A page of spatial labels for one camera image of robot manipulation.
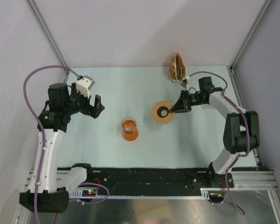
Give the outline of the glass flask with orange liquid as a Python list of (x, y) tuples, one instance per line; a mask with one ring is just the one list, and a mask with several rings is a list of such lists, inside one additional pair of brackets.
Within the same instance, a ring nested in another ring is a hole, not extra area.
[(134, 118), (126, 117), (121, 122), (122, 136), (127, 141), (134, 141), (139, 136), (138, 123)]

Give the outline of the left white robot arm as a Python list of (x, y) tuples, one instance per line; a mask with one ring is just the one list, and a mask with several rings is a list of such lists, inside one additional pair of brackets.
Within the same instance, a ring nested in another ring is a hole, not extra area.
[(26, 192), (20, 193), (19, 203), (38, 213), (64, 213), (70, 194), (80, 185), (94, 182), (92, 167), (88, 163), (76, 163), (69, 173), (57, 180), (57, 165), (60, 147), (66, 135), (71, 116), (77, 113), (96, 119), (104, 110), (101, 97), (95, 96), (90, 104), (90, 89), (94, 81), (82, 78), (68, 86), (52, 84), (48, 89), (49, 99), (37, 117), (39, 145), (33, 175)]

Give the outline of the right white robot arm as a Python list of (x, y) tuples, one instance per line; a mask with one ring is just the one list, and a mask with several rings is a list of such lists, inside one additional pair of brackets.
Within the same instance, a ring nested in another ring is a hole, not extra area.
[(189, 77), (182, 80), (185, 88), (176, 103), (170, 108), (170, 113), (184, 113), (191, 111), (193, 106), (210, 105), (225, 119), (223, 144), (220, 155), (209, 164), (204, 180), (207, 186), (219, 188), (222, 182), (231, 186), (228, 180), (229, 173), (239, 158), (247, 157), (251, 150), (260, 143), (259, 116), (255, 111), (235, 104), (225, 94), (225, 89), (215, 87), (211, 77), (202, 77), (198, 80), (199, 90), (191, 92)]

